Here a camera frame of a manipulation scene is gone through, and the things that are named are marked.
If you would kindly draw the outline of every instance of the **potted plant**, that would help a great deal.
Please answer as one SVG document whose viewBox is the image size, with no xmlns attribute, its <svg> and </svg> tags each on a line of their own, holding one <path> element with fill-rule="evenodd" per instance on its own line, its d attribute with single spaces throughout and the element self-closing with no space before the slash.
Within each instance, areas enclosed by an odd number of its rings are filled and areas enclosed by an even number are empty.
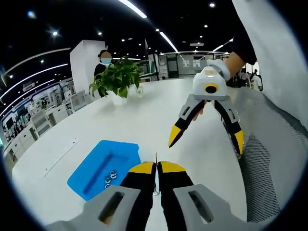
<svg viewBox="0 0 308 231">
<path fill-rule="evenodd" d="M 89 94 L 92 89 L 92 96 L 94 96 L 94 92 L 98 90 L 102 95 L 113 98 L 113 102 L 117 104 L 116 101 L 127 98 L 131 85 L 135 84 L 138 89 L 141 72 L 142 69 L 136 63 L 126 56 L 122 57 L 114 65 L 109 65 L 104 72 L 94 77 L 94 82 L 89 86 Z"/>
</svg>

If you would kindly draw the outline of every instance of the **yellow lens ring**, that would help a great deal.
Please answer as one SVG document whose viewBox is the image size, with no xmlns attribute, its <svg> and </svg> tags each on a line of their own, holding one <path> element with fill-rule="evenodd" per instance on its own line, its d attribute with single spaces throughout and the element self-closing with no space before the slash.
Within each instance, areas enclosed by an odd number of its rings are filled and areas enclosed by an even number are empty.
<svg viewBox="0 0 308 231">
<path fill-rule="evenodd" d="M 215 83 L 208 83 L 204 86 L 207 93 L 213 94 L 218 91 L 218 85 Z"/>
</svg>

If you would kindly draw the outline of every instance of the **office desk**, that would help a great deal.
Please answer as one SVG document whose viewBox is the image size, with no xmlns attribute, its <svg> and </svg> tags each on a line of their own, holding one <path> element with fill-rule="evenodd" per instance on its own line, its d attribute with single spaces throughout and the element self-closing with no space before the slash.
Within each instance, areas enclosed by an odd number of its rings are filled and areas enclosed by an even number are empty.
<svg viewBox="0 0 308 231">
<path fill-rule="evenodd" d="M 240 167 L 213 105 L 208 103 L 169 149 L 171 128 L 192 91 L 192 79 L 141 85 L 142 97 L 134 92 L 118 107 L 106 97 L 98 99 L 51 128 L 25 152 L 13 169 L 13 181 L 26 205 L 43 224 L 80 214 L 85 201 L 66 182 L 99 141 L 111 140 L 138 144 L 142 162 L 154 161 L 157 152 L 158 160 L 182 165 L 195 184 L 204 184 L 229 202 L 234 215 L 246 220 Z M 167 230 L 160 196 L 154 197 L 147 224 L 151 230 Z"/>
</svg>

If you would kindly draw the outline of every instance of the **chair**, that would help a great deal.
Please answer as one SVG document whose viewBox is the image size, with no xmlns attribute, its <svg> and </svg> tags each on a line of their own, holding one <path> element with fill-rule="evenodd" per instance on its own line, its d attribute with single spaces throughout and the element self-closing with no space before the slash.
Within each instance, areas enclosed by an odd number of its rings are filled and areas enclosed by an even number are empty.
<svg viewBox="0 0 308 231">
<path fill-rule="evenodd" d="M 236 156 L 244 180 L 247 222 L 273 219 L 300 181 L 308 158 L 308 132 L 258 91 L 238 89 L 234 106 L 244 132 L 243 154 Z"/>
<path fill-rule="evenodd" d="M 85 91 L 78 92 L 70 97 L 72 111 L 75 113 L 79 109 L 87 106 Z"/>
<path fill-rule="evenodd" d="M 41 137 L 46 131 L 48 131 L 52 126 L 48 120 L 44 110 L 35 113 L 30 121 L 33 123 L 34 130 Z"/>
</svg>

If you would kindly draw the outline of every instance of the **human arm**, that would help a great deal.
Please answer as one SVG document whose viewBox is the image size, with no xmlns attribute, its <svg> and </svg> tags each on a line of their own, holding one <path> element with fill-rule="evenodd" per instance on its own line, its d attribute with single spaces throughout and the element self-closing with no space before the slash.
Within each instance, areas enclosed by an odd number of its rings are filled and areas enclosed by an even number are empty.
<svg viewBox="0 0 308 231">
<path fill-rule="evenodd" d="M 257 57 L 251 44 L 249 36 L 243 25 L 240 26 L 238 32 L 233 38 L 233 52 L 225 61 L 231 78 L 246 64 L 255 64 Z M 195 121 L 199 114 L 203 113 L 203 109 L 193 118 Z"/>
</svg>

